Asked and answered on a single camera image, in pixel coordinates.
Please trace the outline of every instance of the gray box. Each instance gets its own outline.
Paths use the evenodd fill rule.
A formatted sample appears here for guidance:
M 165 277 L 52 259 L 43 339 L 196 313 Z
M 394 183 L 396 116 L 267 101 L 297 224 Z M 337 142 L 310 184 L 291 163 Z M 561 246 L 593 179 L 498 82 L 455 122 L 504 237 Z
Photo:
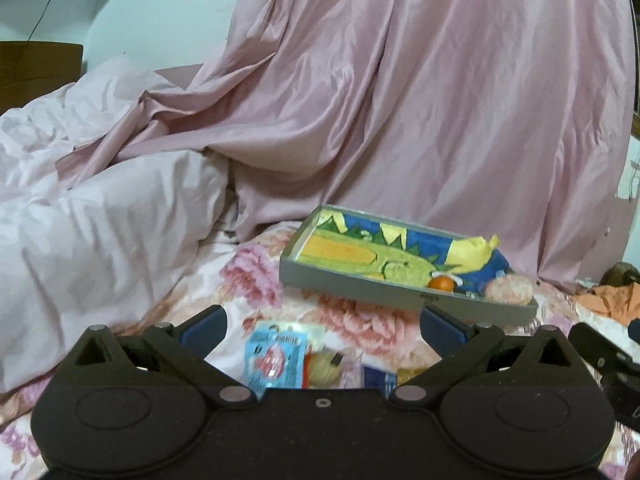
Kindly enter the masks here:
M 323 210 L 346 213 L 350 216 L 373 222 L 383 222 L 392 226 L 439 235 L 445 238 L 465 238 L 462 235 L 369 215 L 360 211 L 322 205 L 305 219 L 282 252 L 280 257 L 280 281 L 285 285 L 391 308 L 421 310 L 425 306 L 433 305 L 464 322 L 489 323 L 498 326 L 526 326 L 533 320 L 538 311 L 538 304 L 535 299 L 526 306 L 495 303 L 480 297 L 471 298 L 466 294 L 397 285 L 366 278 L 365 276 L 343 274 L 296 261 L 298 253 L 302 250 L 316 227 L 320 213 Z

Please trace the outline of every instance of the white pillow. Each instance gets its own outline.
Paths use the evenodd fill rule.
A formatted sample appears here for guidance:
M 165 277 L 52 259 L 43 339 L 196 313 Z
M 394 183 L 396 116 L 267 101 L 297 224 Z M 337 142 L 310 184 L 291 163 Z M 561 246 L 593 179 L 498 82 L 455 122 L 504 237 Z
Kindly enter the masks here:
M 0 205 L 0 393 L 51 370 L 89 325 L 140 322 L 209 235 L 227 174 L 221 155 L 159 153 L 51 203 Z

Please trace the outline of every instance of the orange ball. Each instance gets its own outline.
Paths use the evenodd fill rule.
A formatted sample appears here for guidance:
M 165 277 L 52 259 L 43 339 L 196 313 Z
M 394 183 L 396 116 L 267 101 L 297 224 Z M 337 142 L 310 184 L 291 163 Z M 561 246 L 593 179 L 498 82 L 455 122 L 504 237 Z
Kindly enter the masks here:
M 437 278 L 433 278 L 427 286 L 429 288 L 436 288 L 437 290 L 444 290 L 445 292 L 453 292 L 456 282 L 449 276 L 438 276 Z

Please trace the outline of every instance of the floral bed sheet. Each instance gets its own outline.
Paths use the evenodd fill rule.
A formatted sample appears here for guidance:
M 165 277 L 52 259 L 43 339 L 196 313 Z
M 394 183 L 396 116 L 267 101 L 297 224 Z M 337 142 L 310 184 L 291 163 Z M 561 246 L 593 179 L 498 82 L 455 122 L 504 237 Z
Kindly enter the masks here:
M 278 258 L 293 233 L 292 224 L 280 224 L 244 244 L 203 244 L 190 272 L 127 333 L 137 333 L 160 320 L 180 324 L 211 304 L 221 304 L 228 315 L 228 332 L 207 361 L 240 380 L 244 341 L 261 319 L 322 324 L 327 330 L 326 346 L 344 352 L 355 364 L 342 375 L 340 386 L 345 388 L 360 386 L 359 363 L 396 370 L 427 367 L 438 361 L 420 337 L 418 313 L 281 286 Z M 536 299 L 540 309 L 532 324 L 505 328 L 506 332 L 527 334 L 541 324 L 554 324 L 567 334 L 573 324 L 585 321 L 640 361 L 640 347 L 629 341 L 618 323 L 594 316 L 546 283 L 537 284 Z M 49 376 L 39 378 L 0 398 L 0 480 L 35 479 L 46 471 L 31 436 L 30 410 L 48 381 Z M 628 462 L 639 449 L 640 434 L 618 425 L 601 470 L 611 480 L 624 480 Z

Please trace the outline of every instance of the pink curtain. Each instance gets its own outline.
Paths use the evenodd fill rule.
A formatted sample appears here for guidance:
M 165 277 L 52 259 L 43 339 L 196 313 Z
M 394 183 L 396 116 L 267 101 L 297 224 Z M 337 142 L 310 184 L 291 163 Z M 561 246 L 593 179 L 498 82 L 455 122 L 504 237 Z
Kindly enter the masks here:
M 634 56 L 629 0 L 239 0 L 222 59 L 59 170 L 210 148 L 242 238 L 337 203 L 497 234 L 516 270 L 568 282 L 622 174 Z

